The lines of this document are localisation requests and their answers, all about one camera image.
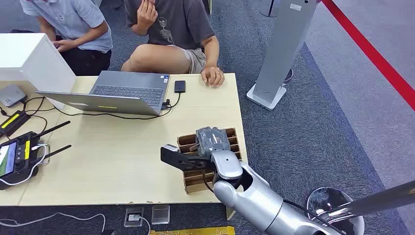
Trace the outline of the person's right hand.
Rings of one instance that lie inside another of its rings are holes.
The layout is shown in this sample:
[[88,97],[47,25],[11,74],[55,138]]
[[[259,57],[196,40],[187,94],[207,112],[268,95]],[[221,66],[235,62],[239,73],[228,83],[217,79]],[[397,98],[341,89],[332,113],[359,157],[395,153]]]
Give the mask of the person's right hand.
[[137,10],[137,31],[145,35],[149,27],[156,21],[158,12],[155,3],[151,0],[142,0]]

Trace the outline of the person's left hand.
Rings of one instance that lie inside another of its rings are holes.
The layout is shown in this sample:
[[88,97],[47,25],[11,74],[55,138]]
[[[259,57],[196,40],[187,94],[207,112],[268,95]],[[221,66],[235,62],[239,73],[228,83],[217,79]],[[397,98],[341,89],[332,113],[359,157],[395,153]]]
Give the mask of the person's left hand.
[[65,52],[78,47],[75,40],[59,40],[52,43],[59,52]]
[[206,67],[201,72],[202,80],[207,86],[219,87],[225,81],[223,71],[218,67]]

